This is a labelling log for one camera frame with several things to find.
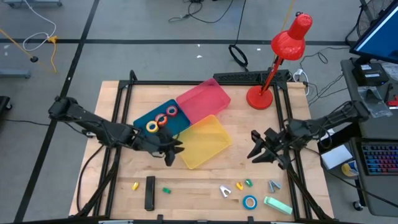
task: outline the lamp shade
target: lamp shade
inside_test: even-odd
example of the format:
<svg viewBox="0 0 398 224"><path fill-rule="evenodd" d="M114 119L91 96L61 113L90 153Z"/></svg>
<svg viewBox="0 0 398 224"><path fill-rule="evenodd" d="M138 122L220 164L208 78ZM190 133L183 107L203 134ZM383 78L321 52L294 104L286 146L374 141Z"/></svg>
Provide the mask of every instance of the lamp shade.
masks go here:
<svg viewBox="0 0 398 224"><path fill-rule="evenodd" d="M289 30L276 35L271 41L274 53L285 60L300 59L305 50L304 36L311 25L312 18L308 14L297 16Z"/></svg>

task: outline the green small object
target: green small object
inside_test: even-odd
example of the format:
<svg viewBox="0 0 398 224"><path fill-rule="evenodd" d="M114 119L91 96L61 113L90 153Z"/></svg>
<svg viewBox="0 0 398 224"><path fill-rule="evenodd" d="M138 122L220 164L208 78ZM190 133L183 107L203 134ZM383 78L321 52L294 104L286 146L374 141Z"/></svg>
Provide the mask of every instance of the green small object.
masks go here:
<svg viewBox="0 0 398 224"><path fill-rule="evenodd" d="M280 212L285 213L285 214L288 214L288 215L292 214L293 209L290 206L285 205L284 203L282 203L272 197L265 197L264 203L276 210L279 210Z"/></svg>
<svg viewBox="0 0 398 224"><path fill-rule="evenodd" d="M172 193L172 191L170 189L165 188L165 187L163 188L163 192L165 192L167 194L171 194Z"/></svg>
<svg viewBox="0 0 398 224"><path fill-rule="evenodd" d="M253 186L253 183L251 182L251 179L246 179L245 183L246 183L246 185L249 186L249 187L252 187L252 186Z"/></svg>

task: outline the yellow plastic bin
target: yellow plastic bin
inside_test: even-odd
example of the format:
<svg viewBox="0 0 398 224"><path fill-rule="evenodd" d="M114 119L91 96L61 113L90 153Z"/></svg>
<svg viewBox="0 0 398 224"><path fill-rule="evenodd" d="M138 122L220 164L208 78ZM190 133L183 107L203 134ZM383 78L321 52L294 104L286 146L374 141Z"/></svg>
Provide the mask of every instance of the yellow plastic bin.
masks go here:
<svg viewBox="0 0 398 224"><path fill-rule="evenodd" d="M183 142L180 153L189 169L221 152L231 145L229 134L214 115L209 115L180 133L178 140Z"/></svg>

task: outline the pink plastic bin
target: pink plastic bin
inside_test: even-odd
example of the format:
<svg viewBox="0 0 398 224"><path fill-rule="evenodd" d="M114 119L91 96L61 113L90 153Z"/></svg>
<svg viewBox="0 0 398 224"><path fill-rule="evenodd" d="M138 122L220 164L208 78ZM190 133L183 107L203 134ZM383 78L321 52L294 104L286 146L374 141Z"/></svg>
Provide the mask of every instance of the pink plastic bin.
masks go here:
<svg viewBox="0 0 398 224"><path fill-rule="evenodd" d="M211 78L178 96L176 101L191 123L195 124L208 115L216 115L225 109L231 98L217 81Z"/></svg>

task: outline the red desk lamp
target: red desk lamp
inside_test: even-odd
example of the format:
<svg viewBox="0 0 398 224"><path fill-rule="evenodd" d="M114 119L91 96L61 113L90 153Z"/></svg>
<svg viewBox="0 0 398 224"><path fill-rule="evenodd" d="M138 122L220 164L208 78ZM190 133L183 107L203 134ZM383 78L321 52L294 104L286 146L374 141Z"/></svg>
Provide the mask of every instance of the red desk lamp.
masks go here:
<svg viewBox="0 0 398 224"><path fill-rule="evenodd" d="M295 18L289 30L285 30L273 38L271 48L277 57L272 64L272 70L266 82L262 86L258 85L249 89L246 100L251 107L262 110L271 105L273 96L271 91L268 90L269 84L284 60L298 60L303 56L305 50L304 36L311 25L311 16L300 14Z"/></svg>

